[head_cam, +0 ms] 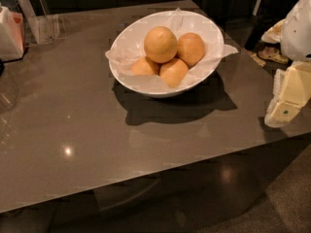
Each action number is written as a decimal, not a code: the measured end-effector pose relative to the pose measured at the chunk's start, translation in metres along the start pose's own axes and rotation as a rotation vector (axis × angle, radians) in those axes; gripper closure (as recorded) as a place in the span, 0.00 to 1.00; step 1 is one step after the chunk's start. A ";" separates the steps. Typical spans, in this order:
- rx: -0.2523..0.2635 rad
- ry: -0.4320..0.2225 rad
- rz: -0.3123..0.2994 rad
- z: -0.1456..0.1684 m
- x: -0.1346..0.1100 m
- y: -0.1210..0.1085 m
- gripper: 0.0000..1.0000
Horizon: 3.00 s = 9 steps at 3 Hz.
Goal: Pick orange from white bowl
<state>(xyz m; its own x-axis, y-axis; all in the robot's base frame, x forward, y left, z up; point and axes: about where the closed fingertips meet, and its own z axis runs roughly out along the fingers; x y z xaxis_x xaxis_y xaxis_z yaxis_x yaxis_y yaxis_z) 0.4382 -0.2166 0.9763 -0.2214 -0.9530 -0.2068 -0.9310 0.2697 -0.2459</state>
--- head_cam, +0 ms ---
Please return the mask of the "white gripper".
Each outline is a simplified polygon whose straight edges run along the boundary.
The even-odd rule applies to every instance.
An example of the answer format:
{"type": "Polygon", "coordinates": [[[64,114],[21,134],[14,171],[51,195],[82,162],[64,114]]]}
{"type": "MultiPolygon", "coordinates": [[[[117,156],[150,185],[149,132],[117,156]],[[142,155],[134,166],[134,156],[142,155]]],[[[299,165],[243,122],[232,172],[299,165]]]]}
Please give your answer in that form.
{"type": "Polygon", "coordinates": [[[273,98],[264,123],[272,128],[289,124],[311,99],[311,0],[299,0],[286,16],[261,36],[268,44],[281,45],[281,53],[293,64],[278,69],[273,98]]]}

